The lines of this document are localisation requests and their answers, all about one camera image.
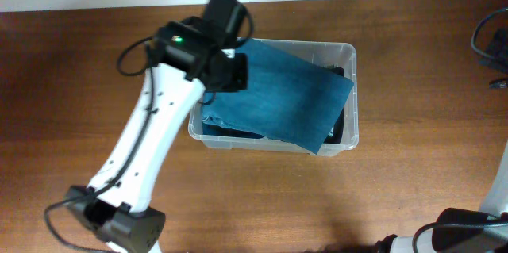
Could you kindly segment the navy blue garment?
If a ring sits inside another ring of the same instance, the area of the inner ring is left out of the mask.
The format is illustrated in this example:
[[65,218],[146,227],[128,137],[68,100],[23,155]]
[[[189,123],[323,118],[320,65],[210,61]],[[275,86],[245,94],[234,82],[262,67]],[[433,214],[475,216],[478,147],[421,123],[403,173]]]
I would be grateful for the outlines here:
[[202,123],[202,134],[210,136],[229,136],[236,138],[262,139],[264,136],[252,132],[244,132],[231,128],[222,128],[216,125]]

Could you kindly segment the dark blue jeans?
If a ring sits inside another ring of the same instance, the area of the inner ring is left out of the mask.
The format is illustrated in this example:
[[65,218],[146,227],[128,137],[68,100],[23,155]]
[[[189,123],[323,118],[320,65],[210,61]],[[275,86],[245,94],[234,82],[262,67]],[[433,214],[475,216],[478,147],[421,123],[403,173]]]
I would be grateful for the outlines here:
[[248,87],[205,96],[201,122],[252,132],[317,154],[356,82],[340,67],[320,67],[252,39],[235,53],[248,57]]

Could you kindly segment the black shirt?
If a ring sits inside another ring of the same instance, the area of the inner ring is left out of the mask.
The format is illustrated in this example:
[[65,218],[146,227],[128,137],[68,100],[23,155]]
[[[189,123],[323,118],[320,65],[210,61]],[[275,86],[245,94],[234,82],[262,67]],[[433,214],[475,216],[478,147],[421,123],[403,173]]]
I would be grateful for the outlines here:
[[340,144],[344,131],[344,111],[341,111],[333,128],[325,139],[325,144]]

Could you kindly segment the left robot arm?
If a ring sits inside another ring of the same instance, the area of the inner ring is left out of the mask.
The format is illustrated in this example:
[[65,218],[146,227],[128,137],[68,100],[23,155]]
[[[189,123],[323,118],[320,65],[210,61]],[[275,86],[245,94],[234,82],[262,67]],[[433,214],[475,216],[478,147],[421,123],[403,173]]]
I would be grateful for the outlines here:
[[171,21],[140,40],[146,54],[137,104],[109,158],[85,186],[72,186],[64,206],[108,252],[158,252],[165,215],[152,191],[187,114],[204,94],[244,90],[247,57],[238,0],[209,0],[202,15]]

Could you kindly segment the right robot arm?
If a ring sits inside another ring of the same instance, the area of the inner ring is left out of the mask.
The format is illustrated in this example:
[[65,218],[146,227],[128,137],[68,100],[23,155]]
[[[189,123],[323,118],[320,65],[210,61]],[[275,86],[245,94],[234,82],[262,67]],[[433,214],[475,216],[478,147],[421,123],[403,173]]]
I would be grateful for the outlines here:
[[[483,66],[506,74],[489,82],[490,89],[507,90],[507,28],[499,28],[487,48],[477,48],[482,20],[471,37],[471,48]],[[370,252],[507,252],[507,143],[495,180],[479,211],[448,208],[413,236],[387,236]]]

